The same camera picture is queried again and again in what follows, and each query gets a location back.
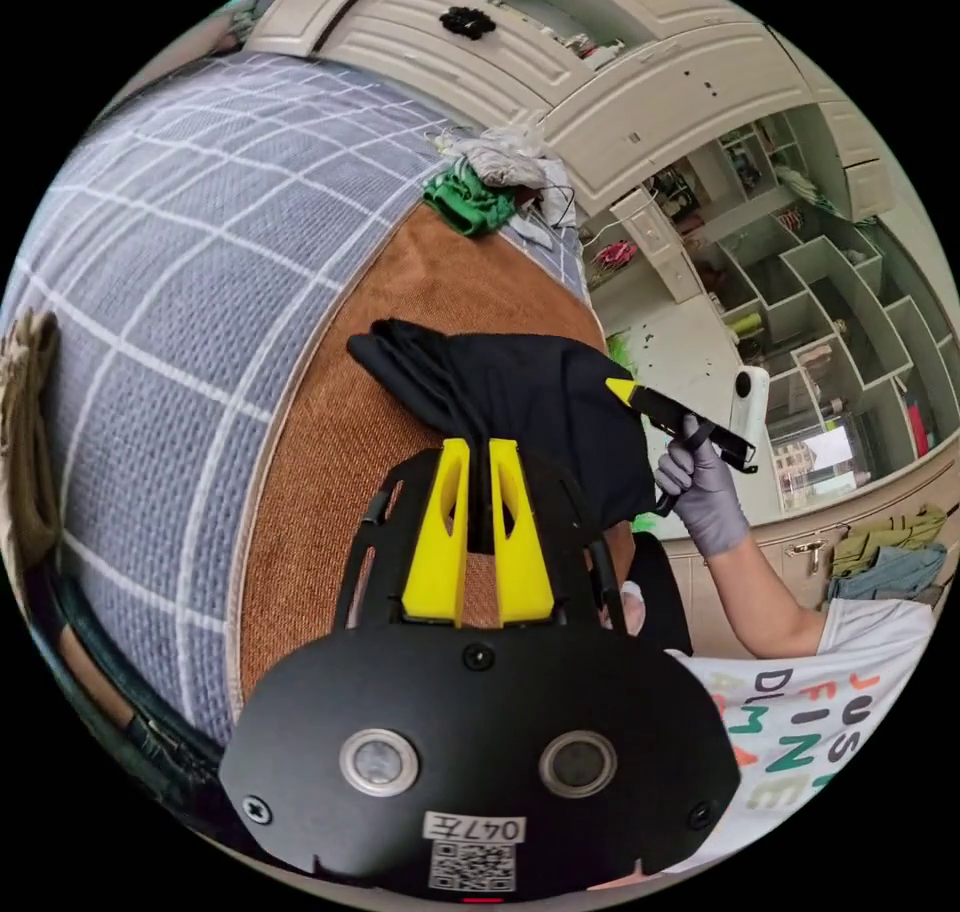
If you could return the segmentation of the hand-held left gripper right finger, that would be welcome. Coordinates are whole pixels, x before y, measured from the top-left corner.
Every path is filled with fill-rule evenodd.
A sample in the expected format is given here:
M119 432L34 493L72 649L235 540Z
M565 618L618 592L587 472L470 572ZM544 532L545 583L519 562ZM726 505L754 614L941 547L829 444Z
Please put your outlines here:
M554 595L517 443L489 442L493 556L502 625L544 622Z

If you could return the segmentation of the person's right hand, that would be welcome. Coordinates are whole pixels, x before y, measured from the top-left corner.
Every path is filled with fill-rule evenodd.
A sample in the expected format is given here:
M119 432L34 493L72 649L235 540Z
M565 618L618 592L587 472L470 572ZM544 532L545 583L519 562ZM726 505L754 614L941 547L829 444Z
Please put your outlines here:
M700 424L686 415L683 435L661 455L654 478L675 499L674 512L707 560L737 548L749 535L731 472L708 440L694 446Z

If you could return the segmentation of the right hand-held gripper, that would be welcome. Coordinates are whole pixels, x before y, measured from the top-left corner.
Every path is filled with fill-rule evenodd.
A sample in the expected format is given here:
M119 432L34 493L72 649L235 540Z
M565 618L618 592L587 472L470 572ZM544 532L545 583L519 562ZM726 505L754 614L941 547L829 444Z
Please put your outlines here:
M670 397L632 380L608 378L608 391L625 407L645 416L650 423L694 452L709 442L720 459L733 470L755 474L756 447L739 434L709 420Z

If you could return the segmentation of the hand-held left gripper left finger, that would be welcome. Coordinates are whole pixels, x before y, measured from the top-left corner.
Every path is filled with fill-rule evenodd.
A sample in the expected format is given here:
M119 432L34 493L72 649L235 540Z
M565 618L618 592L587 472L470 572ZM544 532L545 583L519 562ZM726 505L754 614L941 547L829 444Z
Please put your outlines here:
M410 620L462 623L469 498L469 445L463 439L446 439L427 491L401 596Z

